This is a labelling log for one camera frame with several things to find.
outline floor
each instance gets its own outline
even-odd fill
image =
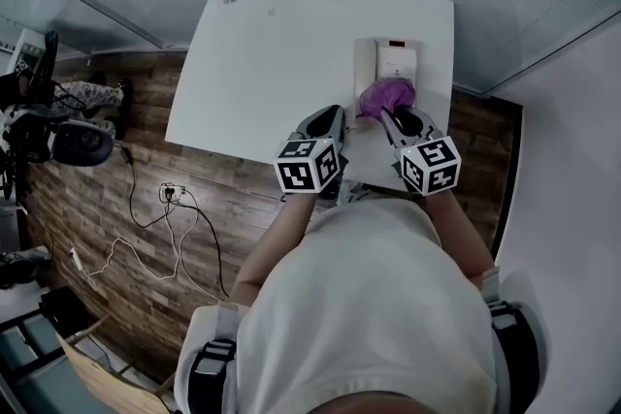
[[[98,56],[89,64],[86,59],[58,63],[55,73],[59,81],[86,80],[96,70],[104,71],[110,83],[120,77],[132,79],[134,104],[124,144],[135,161],[136,218],[144,224],[163,213],[160,183],[185,185],[215,227],[222,247],[223,284],[230,289],[240,264],[280,209],[280,191],[269,165],[164,141],[183,59],[181,53]],[[454,93],[449,133],[463,158],[455,194],[488,246],[511,184],[514,123],[520,113],[498,99],[482,101]],[[110,312],[114,320],[103,327],[100,337],[121,357],[134,360],[138,369],[156,380],[165,379],[176,367],[193,310],[214,299],[183,274],[163,280],[149,276],[123,244],[116,246],[105,272],[93,277],[97,291],[69,256],[75,247],[88,271],[99,270],[114,239],[122,237],[157,274],[174,270],[166,225],[160,222],[143,230],[130,219],[132,171],[119,149],[96,168],[31,166],[27,187],[27,236],[30,243],[51,248],[53,284],[68,284],[96,316]],[[170,218],[179,243],[194,214],[178,208]],[[183,259],[197,282],[221,296],[215,244],[204,221],[184,240]]]

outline white table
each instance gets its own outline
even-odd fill
[[[446,0],[209,0],[183,65],[166,140],[271,163],[300,121],[353,104],[353,43],[419,43],[416,106],[446,132],[453,74]],[[403,190],[379,123],[345,139],[345,177]]]

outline black strap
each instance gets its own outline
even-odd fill
[[[187,404],[192,414],[222,412],[226,366],[235,358],[237,345],[228,338],[208,341],[196,354],[187,385]]]
[[[506,328],[493,326],[507,360],[511,388],[510,414],[524,414],[539,389],[539,353],[537,341],[528,321],[511,305],[492,310],[492,317],[509,314],[515,324]]]

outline white shirt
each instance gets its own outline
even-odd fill
[[[241,414],[307,414],[384,391],[444,413],[495,398],[491,317],[414,203],[331,209],[272,271],[238,331]]]

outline chair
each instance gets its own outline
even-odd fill
[[[110,315],[105,316],[90,328],[66,341],[56,334],[60,346],[67,354],[67,359],[69,359],[88,391],[116,412],[120,414],[169,414],[168,408],[160,397],[173,384],[174,373],[152,393],[130,383],[118,373],[108,371],[74,347],[76,343],[92,334],[109,318]]]

